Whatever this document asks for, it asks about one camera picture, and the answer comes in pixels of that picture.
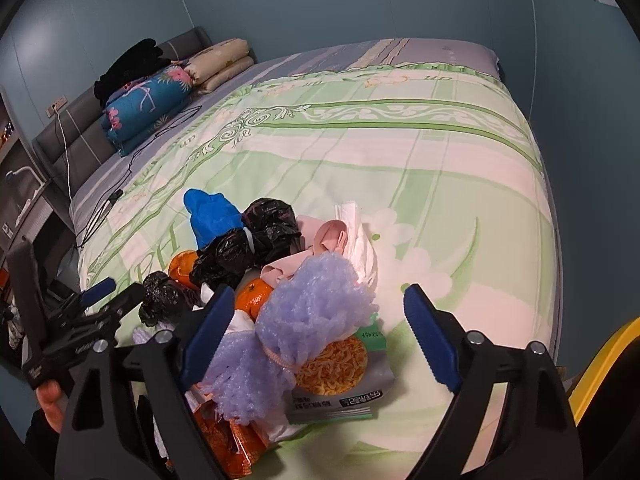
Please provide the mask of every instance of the orange fruit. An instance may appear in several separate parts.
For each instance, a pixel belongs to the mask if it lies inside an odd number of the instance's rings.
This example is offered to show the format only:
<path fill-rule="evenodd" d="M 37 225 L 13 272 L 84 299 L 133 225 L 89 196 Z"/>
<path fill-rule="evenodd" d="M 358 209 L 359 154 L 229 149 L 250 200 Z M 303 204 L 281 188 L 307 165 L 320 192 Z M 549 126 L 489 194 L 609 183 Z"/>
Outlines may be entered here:
<path fill-rule="evenodd" d="M 193 285 L 189 279 L 189 273 L 197 259 L 198 253 L 196 251 L 182 251 L 176 254 L 169 264 L 169 277 L 192 290 L 198 290 L 198 287 Z"/>
<path fill-rule="evenodd" d="M 251 280 L 236 297 L 236 310 L 244 310 L 255 321 L 273 289 L 260 278 Z"/>

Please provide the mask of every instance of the blue plastic bag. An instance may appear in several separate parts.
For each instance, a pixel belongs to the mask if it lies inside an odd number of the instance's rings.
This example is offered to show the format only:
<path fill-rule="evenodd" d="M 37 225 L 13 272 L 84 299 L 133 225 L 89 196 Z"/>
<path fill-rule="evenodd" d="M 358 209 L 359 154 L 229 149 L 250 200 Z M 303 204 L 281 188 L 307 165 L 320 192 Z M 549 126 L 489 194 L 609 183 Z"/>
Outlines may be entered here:
<path fill-rule="evenodd" d="M 244 227 L 240 212 L 222 193 L 210 195 L 199 189 L 189 189 L 183 201 L 191 213 L 191 229 L 199 249 L 231 229 Z"/>

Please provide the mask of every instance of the gray headboard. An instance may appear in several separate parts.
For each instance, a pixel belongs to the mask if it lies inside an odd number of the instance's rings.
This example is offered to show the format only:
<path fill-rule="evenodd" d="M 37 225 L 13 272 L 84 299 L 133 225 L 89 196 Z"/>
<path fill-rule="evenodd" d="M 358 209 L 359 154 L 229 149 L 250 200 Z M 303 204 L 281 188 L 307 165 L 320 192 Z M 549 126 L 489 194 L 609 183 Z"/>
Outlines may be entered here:
<path fill-rule="evenodd" d="M 195 27 L 159 46 L 164 57 L 176 61 L 187 59 L 211 46 L 211 40 L 203 28 Z M 102 108 L 94 96 L 93 86 L 60 111 L 69 157 L 72 196 L 115 153 L 100 126 L 101 116 Z M 44 170 L 66 195 L 65 145 L 55 117 L 33 139 L 32 145 Z"/>

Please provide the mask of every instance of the black plastic bag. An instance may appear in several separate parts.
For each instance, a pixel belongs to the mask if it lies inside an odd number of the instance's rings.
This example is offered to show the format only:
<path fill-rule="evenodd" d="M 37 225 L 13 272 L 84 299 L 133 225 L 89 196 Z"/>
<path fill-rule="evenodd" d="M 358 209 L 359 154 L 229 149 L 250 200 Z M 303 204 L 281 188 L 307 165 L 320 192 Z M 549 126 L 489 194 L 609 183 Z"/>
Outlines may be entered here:
<path fill-rule="evenodd" d="M 197 292 L 174 282 L 161 270 L 148 275 L 142 286 L 145 287 L 145 299 L 138 315 L 147 326 L 160 322 L 177 325 L 182 314 L 190 312 L 198 304 Z"/>
<path fill-rule="evenodd" d="M 242 223 L 251 231 L 231 229 L 198 251 L 189 274 L 191 283 L 211 288 L 225 284 L 236 288 L 244 273 L 300 250 L 300 229 L 293 208 L 273 198 L 260 198 L 242 213 Z"/>

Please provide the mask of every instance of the metal screw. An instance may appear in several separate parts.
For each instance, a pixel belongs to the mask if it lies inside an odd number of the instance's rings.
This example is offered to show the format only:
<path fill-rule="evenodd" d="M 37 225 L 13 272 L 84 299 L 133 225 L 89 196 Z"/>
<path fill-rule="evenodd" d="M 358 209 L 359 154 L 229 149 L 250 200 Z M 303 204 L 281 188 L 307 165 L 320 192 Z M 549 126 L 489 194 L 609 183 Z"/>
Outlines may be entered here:
<path fill-rule="evenodd" d="M 482 332 L 478 332 L 478 330 L 471 330 L 466 335 L 466 338 L 472 345 L 481 345 L 484 343 L 484 335 Z"/>
<path fill-rule="evenodd" d="M 154 338 L 159 343 L 168 343 L 174 337 L 174 333 L 171 330 L 161 330 Z"/>
<path fill-rule="evenodd" d="M 540 341 L 532 342 L 529 348 L 531 348 L 531 351 L 536 355 L 542 355 L 546 352 L 545 346 Z"/>
<path fill-rule="evenodd" d="M 98 352 L 98 354 L 101 354 L 108 348 L 108 346 L 109 343 L 107 343 L 104 339 L 98 339 L 98 341 L 94 343 L 94 352 Z"/>

